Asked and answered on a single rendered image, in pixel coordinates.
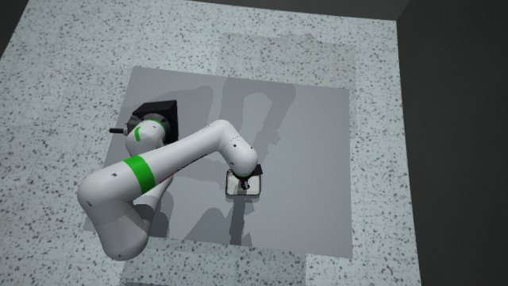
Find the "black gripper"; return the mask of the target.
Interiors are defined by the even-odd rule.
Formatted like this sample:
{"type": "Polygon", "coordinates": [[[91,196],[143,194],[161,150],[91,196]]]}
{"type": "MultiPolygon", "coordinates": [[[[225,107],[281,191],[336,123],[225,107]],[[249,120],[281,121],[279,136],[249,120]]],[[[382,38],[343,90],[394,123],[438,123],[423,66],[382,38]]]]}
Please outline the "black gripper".
{"type": "Polygon", "coordinates": [[[247,190],[250,188],[249,184],[248,184],[248,179],[247,180],[240,180],[242,182],[243,185],[241,185],[242,189],[244,190],[247,190]]]}

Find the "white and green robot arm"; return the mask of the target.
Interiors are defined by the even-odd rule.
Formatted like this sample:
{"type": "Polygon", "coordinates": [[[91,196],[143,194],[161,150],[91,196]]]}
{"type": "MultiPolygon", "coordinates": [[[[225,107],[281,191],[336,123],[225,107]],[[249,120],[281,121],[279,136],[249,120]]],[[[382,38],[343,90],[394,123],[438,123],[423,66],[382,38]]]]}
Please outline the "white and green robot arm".
{"type": "Polygon", "coordinates": [[[124,129],[110,128],[110,133],[127,136],[125,146],[131,158],[91,173],[77,191],[105,254],[115,261],[131,260],[144,250],[164,192],[174,174],[187,165],[218,151],[231,168],[228,173],[237,179],[263,174],[255,149],[226,120],[216,120],[165,146],[171,126],[164,116],[130,116],[125,125],[124,129]]]}

